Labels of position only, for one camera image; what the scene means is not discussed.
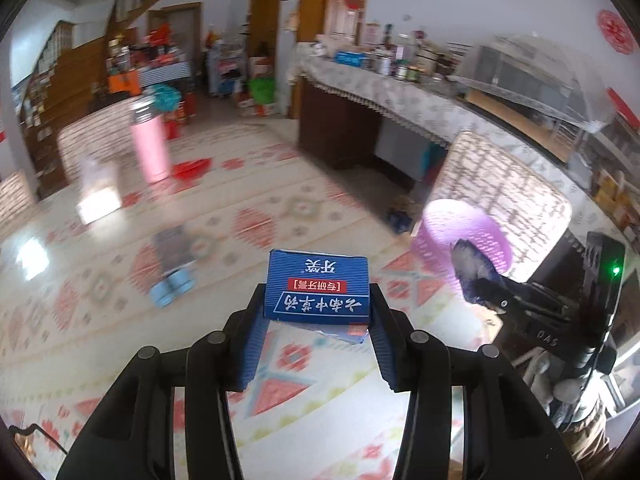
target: metal screw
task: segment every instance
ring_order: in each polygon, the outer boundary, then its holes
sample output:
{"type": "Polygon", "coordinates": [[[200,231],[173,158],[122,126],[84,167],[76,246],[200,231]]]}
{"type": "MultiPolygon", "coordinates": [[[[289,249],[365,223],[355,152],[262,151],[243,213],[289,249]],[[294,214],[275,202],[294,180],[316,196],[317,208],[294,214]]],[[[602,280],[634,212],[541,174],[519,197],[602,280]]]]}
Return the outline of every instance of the metal screw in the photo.
{"type": "Polygon", "coordinates": [[[486,355],[487,357],[498,357],[498,355],[500,355],[500,352],[498,351],[498,349],[493,346],[493,345],[485,345],[482,347],[482,353],[484,355],[486,355]]]}
{"type": "Polygon", "coordinates": [[[429,334],[424,330],[414,330],[409,336],[414,343],[426,343],[429,340],[429,334]]]}
{"type": "Polygon", "coordinates": [[[138,357],[140,359],[151,359],[154,355],[156,355],[156,349],[152,346],[143,346],[138,350],[138,357]]]}
{"type": "Polygon", "coordinates": [[[225,342],[226,334],[222,332],[222,330],[216,330],[215,332],[211,332],[207,336],[207,342],[212,345],[219,345],[220,343],[225,342]]]}

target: chair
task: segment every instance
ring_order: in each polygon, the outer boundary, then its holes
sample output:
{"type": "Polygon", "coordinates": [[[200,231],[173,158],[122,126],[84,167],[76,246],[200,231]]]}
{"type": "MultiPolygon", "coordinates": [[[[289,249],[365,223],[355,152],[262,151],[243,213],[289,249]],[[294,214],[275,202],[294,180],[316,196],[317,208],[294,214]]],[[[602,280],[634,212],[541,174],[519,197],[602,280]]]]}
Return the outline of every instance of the chair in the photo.
{"type": "Polygon", "coordinates": [[[58,150],[67,181],[79,177],[80,162],[86,156],[105,162],[134,151],[129,125],[130,105],[135,99],[117,102],[60,131],[58,150]]]}
{"type": "Polygon", "coordinates": [[[506,273],[526,282],[571,220],[571,203],[517,158],[484,137],[462,132],[449,149],[429,200],[452,198],[493,218],[513,251],[506,273]]]}
{"type": "Polygon", "coordinates": [[[30,220],[37,212],[36,202],[22,171],[0,182],[0,240],[30,220]]]}

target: white lace tablecloth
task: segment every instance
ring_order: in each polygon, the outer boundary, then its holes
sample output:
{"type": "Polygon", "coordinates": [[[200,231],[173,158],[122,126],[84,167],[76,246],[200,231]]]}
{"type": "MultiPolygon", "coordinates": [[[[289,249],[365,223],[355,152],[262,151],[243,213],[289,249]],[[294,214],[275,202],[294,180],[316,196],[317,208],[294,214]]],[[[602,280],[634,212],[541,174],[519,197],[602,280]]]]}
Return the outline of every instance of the white lace tablecloth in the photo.
{"type": "Polygon", "coordinates": [[[297,74],[318,88],[362,103],[443,146],[448,146],[465,130],[486,137],[516,156],[569,199],[572,206],[570,238],[577,248],[581,249],[586,243],[587,232],[597,231],[620,240],[628,247],[627,268],[631,259],[638,256],[591,197],[551,160],[462,104],[413,83],[311,56],[306,44],[298,45],[289,71],[290,80],[297,74]]]}

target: patterned tablecloth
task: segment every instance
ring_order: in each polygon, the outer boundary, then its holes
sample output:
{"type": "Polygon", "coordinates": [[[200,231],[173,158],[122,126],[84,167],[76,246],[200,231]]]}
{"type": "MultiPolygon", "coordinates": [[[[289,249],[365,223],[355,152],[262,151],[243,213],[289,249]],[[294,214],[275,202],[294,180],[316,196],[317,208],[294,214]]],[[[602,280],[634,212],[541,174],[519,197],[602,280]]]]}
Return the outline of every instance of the patterned tablecloth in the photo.
{"type": "Polygon", "coordinates": [[[185,77],[191,77],[191,67],[187,61],[151,68],[144,72],[138,71],[138,80],[141,88],[185,77]]]}
{"type": "MultiPolygon", "coordinates": [[[[361,254],[393,308],[445,343],[475,349],[499,322],[466,304],[357,200],[268,127],[239,124],[172,141],[174,162],[210,157],[208,173],[147,187],[121,160],[124,208],[83,226],[71,186],[40,203],[0,252],[0,415],[38,422],[69,448],[114,378],[142,346],[190,346],[244,308],[266,277],[271,248],[361,254]],[[158,309],[152,235],[185,225],[196,287],[158,309]],[[30,282],[16,262],[29,238],[50,264],[30,282]]],[[[361,345],[272,322],[255,379],[228,396],[248,480],[385,479],[402,436],[407,395],[380,377],[361,345]]],[[[456,391],[454,432],[462,426],[456,391]]],[[[177,478],[186,479],[184,392],[174,410],[177,478]]],[[[54,478],[63,455],[34,437],[33,461],[54,478]]]]}
{"type": "Polygon", "coordinates": [[[298,45],[293,57],[289,79],[292,80],[297,74],[302,74],[327,92],[373,108],[443,146],[452,143],[465,130],[486,137],[519,158],[569,199],[572,206],[569,231],[574,242],[584,245],[587,232],[603,232],[625,243],[629,261],[638,258],[615,224],[561,168],[526,142],[462,104],[413,83],[337,64],[324,57],[311,56],[308,46],[303,43],[298,45]]]}

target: teal plastic bag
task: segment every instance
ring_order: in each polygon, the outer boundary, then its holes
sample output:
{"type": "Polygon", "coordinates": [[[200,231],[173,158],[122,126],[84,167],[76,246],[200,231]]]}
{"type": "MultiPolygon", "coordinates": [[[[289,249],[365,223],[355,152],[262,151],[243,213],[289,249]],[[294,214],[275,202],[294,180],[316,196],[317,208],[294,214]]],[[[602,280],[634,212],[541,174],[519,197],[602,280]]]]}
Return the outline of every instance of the teal plastic bag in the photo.
{"type": "Polygon", "coordinates": [[[152,85],[150,88],[159,112],[175,112],[178,109],[182,96],[175,88],[163,84],[152,85]]]}
{"type": "Polygon", "coordinates": [[[273,77],[251,79],[249,88],[257,105],[268,105],[276,101],[276,81],[273,77]]]}

